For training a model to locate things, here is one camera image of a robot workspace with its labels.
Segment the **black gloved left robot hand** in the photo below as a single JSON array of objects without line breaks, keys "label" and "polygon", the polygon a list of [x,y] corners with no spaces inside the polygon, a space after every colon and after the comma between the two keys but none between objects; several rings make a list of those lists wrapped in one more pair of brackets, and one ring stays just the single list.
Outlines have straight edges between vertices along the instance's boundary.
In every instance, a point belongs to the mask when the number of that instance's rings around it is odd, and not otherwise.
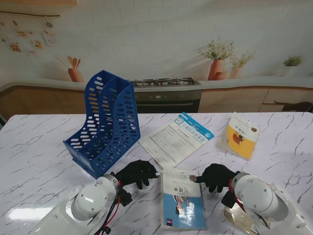
[{"label": "black gloved left robot hand", "polygon": [[122,170],[114,174],[114,177],[121,182],[122,187],[136,184],[139,189],[149,186],[149,180],[158,178],[156,168],[149,162],[137,160],[129,163]]}]

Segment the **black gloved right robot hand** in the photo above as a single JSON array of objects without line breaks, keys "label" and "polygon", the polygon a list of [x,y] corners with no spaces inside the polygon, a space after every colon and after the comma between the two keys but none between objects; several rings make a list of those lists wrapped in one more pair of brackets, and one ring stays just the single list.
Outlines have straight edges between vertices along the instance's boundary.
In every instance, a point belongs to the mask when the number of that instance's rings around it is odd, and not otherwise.
[{"label": "black gloved right robot hand", "polygon": [[210,193],[217,191],[222,192],[224,187],[228,187],[229,182],[239,172],[233,172],[222,164],[211,164],[201,176],[196,176],[195,183],[204,183]]}]

